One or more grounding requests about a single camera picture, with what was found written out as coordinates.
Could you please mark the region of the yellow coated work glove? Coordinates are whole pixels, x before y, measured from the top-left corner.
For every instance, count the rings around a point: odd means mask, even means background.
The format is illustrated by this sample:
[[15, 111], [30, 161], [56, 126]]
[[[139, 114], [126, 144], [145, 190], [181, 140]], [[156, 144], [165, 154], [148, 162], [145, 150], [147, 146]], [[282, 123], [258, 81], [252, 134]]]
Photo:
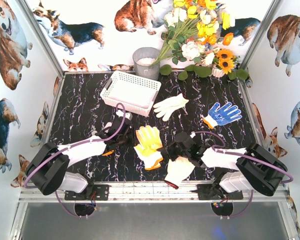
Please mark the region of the yellow coated work glove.
[[141, 126], [135, 131], [135, 134], [139, 144], [134, 149], [142, 161], [159, 161], [163, 159], [158, 151], [158, 149], [163, 147], [163, 144], [157, 127], [151, 127], [150, 125]]

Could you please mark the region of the white glove orange cuff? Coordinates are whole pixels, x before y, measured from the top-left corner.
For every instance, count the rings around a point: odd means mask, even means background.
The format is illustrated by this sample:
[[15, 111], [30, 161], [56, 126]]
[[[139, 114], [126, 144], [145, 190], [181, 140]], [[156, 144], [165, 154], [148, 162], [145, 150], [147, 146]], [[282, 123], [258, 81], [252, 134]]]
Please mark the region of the white glove orange cuff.
[[163, 156], [160, 152], [152, 153], [149, 156], [143, 156], [142, 161], [144, 163], [144, 169], [147, 171], [157, 169], [161, 166], [160, 162], [163, 160]]

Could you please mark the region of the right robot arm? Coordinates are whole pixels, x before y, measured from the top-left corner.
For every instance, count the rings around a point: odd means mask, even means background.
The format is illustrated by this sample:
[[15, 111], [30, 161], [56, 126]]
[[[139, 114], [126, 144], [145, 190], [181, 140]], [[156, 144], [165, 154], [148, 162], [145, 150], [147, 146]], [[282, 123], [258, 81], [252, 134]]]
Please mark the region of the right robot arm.
[[226, 149], [225, 144], [208, 146], [195, 139], [196, 132], [181, 132], [173, 142], [158, 149], [168, 159], [164, 182], [178, 189], [195, 168], [226, 169], [216, 177], [212, 191], [217, 195], [238, 191], [257, 191], [271, 197], [279, 184], [291, 182], [287, 167], [257, 143], [249, 147]]

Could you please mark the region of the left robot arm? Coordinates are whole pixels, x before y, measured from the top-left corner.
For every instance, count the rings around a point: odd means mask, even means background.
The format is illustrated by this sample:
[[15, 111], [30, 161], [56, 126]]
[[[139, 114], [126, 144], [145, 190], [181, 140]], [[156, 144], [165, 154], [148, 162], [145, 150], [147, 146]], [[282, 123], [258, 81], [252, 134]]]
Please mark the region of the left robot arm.
[[133, 143], [132, 118], [132, 113], [117, 110], [112, 122], [87, 139], [66, 145], [45, 143], [25, 170], [24, 187], [28, 188], [31, 181], [45, 196], [55, 191], [89, 192], [88, 180], [68, 172], [68, 168], [90, 157], [111, 155], [120, 146]]

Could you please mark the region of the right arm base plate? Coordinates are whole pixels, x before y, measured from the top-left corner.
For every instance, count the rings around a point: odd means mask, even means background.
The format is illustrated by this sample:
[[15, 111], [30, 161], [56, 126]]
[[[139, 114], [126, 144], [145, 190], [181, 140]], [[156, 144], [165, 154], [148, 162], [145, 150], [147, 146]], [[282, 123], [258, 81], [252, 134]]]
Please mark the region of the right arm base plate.
[[221, 187], [212, 184], [197, 184], [196, 189], [190, 192], [196, 193], [199, 200], [242, 200], [244, 198], [241, 191], [227, 193]]

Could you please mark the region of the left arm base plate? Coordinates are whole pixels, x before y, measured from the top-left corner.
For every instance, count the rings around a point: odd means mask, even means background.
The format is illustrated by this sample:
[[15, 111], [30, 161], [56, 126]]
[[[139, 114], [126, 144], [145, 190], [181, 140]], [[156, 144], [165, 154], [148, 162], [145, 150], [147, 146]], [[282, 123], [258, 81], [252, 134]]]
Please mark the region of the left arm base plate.
[[89, 184], [81, 193], [66, 191], [64, 199], [66, 201], [107, 201], [109, 197], [108, 184]]

